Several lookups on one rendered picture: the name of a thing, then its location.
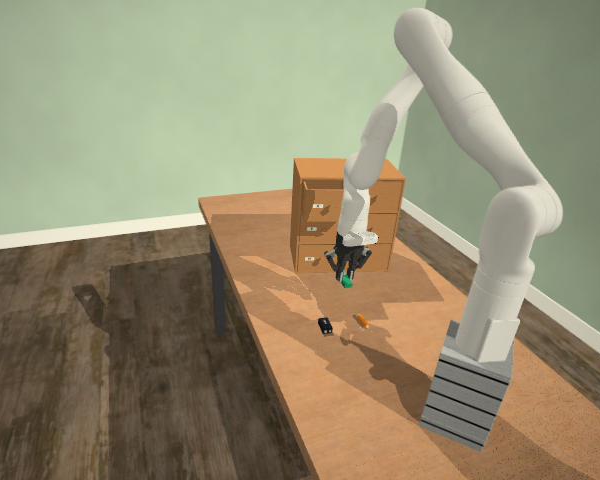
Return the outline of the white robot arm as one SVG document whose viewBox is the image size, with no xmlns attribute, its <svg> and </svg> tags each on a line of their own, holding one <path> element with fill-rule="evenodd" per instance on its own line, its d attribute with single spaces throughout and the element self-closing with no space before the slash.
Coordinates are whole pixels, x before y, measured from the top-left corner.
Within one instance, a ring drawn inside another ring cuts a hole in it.
<svg viewBox="0 0 600 480">
<path fill-rule="evenodd" d="M 501 189 L 486 213 L 480 259 L 455 341 L 477 362 L 505 361 L 535 270 L 529 258 L 534 238 L 559 227 L 561 201 L 485 88 L 449 52 L 452 29 L 446 20 L 423 8 L 408 9 L 395 24 L 394 41 L 408 65 L 373 109 L 359 152 L 346 160 L 337 232 L 347 247 L 377 243 L 378 235 L 366 231 L 369 188 L 378 180 L 388 147 L 424 86 L 455 143 Z"/>
</svg>

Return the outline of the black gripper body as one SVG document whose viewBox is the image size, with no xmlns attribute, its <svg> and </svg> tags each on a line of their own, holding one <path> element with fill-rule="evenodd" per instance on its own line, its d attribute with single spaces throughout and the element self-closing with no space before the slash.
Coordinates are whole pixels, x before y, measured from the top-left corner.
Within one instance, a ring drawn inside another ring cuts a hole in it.
<svg viewBox="0 0 600 480">
<path fill-rule="evenodd" d="M 337 247 L 337 248 L 336 248 Z M 335 249 L 336 248 L 336 249 Z M 364 245 L 360 245 L 360 246 L 351 246 L 351 247 L 347 247 L 343 245 L 343 237 L 337 232 L 337 236 L 336 236 L 336 245 L 334 246 L 333 250 L 335 249 L 335 253 L 338 256 L 338 258 L 342 261 L 343 258 L 343 254 L 344 252 L 348 252 L 349 253 L 349 257 L 347 258 L 347 261 L 352 261 L 353 258 L 353 251 L 357 251 L 358 252 L 358 256 L 363 252 L 364 250 Z"/>
</svg>

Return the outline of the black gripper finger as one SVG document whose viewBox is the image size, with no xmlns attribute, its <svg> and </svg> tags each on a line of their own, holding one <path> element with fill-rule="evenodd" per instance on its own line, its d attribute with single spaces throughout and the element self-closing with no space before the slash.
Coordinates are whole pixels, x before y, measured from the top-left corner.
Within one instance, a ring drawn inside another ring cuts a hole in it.
<svg viewBox="0 0 600 480">
<path fill-rule="evenodd" d="M 362 268 L 362 266 L 365 264 L 365 262 L 367 261 L 367 259 L 370 257 L 371 254 L 372 254 L 372 252 L 370 251 L 370 249 L 368 247 L 364 247 L 364 250 L 359 255 L 359 257 L 358 257 L 358 252 L 356 250 L 353 251 L 352 261 L 349 261 L 349 267 L 347 268 L 347 276 L 349 277 L 350 280 L 352 280 L 354 278 L 354 271 L 357 268 L 359 268 L 359 269 Z"/>
<path fill-rule="evenodd" d="M 335 253 L 335 249 L 332 250 L 332 251 L 330 251 L 330 252 L 325 251 L 324 254 L 325 254 L 325 256 L 326 256 L 326 258 L 327 258 L 330 266 L 332 267 L 333 271 L 336 272 L 336 279 L 337 279 L 337 281 L 339 283 L 342 283 L 343 273 L 344 273 L 343 270 L 344 270 L 344 267 L 346 266 L 346 262 L 347 262 L 347 258 L 349 256 L 349 253 L 347 251 L 344 252 L 342 261 L 337 257 L 337 265 L 336 265 L 334 263 L 334 261 L 333 261 L 334 260 L 334 255 L 336 254 Z"/>
</svg>

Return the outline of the black nine-volt battery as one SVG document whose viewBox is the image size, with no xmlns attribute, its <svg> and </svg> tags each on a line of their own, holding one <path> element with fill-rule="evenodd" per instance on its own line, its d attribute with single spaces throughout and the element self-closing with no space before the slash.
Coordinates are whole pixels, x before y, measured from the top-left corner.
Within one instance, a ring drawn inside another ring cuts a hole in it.
<svg viewBox="0 0 600 480">
<path fill-rule="evenodd" d="M 332 333 L 332 325 L 328 317 L 318 318 L 318 324 L 323 334 Z"/>
</svg>

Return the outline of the brown wooden chest of drawers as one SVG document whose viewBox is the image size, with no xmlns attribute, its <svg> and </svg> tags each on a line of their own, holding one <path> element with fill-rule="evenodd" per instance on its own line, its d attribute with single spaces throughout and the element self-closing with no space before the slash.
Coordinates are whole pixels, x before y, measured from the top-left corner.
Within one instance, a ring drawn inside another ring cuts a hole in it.
<svg viewBox="0 0 600 480">
<path fill-rule="evenodd" d="M 336 242 L 299 243 L 300 213 L 302 213 L 302 211 L 301 211 L 302 179 L 343 180 L 344 166 L 345 166 L 346 160 L 347 159 L 337 159 L 337 158 L 294 158 L 290 249 L 291 249 L 295 273 L 331 273 L 331 272 L 334 272 L 334 271 L 298 272 L 298 270 L 297 270 L 298 245 L 299 244 L 336 244 Z M 392 163 L 388 159 L 385 159 L 385 162 L 384 162 L 384 165 L 383 165 L 383 168 L 382 168 L 382 171 L 381 171 L 381 174 L 380 174 L 378 180 L 401 180 L 402 181 L 402 188 L 401 188 L 401 194 L 400 194 L 399 205 L 398 205 L 397 211 L 369 211 L 369 213 L 396 213 L 397 214 L 392 242 L 377 242 L 377 243 L 391 243 L 391 250 L 390 250 L 390 255 L 389 255 L 388 266 L 387 266 L 387 270 L 356 270 L 355 272 L 389 271 L 389 268 L 390 268 L 406 178 L 392 165 Z M 377 244 L 377 243 L 375 243 L 375 244 Z"/>
</svg>

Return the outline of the brown wooden drawer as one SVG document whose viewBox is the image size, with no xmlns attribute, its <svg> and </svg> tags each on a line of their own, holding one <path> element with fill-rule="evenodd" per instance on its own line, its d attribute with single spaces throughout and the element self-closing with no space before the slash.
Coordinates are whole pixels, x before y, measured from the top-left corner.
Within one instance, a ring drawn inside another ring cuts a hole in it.
<svg viewBox="0 0 600 480">
<path fill-rule="evenodd" d="M 369 211 L 397 211 L 401 188 L 401 180 L 377 180 L 369 188 Z"/>
<path fill-rule="evenodd" d="M 378 235 L 377 242 L 392 242 L 396 216 L 396 213 L 368 213 L 367 231 Z"/>
<path fill-rule="evenodd" d="M 387 270 L 389 255 L 391 250 L 391 243 L 377 243 L 364 245 L 368 247 L 372 254 L 365 262 L 362 268 L 356 270 Z M 349 267 L 349 261 L 346 262 L 344 270 L 347 271 Z M 355 271 L 356 271 L 355 270 Z"/>
<path fill-rule="evenodd" d="M 338 221 L 304 222 L 300 213 L 299 243 L 336 242 Z"/>
<path fill-rule="evenodd" d="M 302 179 L 301 211 L 304 222 L 339 221 L 342 200 L 343 180 Z"/>
<path fill-rule="evenodd" d="M 336 244 L 299 244 L 298 272 L 333 271 L 324 252 L 332 251 Z"/>
</svg>

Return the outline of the green and white eraser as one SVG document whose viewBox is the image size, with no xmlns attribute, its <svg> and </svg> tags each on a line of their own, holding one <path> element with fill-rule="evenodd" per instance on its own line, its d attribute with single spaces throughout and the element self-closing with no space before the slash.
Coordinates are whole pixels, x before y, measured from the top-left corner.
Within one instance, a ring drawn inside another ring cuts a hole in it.
<svg viewBox="0 0 600 480">
<path fill-rule="evenodd" d="M 343 271 L 343 279 L 342 279 L 342 285 L 344 288 L 351 288 L 353 283 L 351 282 L 351 280 L 349 279 L 349 277 L 347 276 L 346 272 Z"/>
</svg>

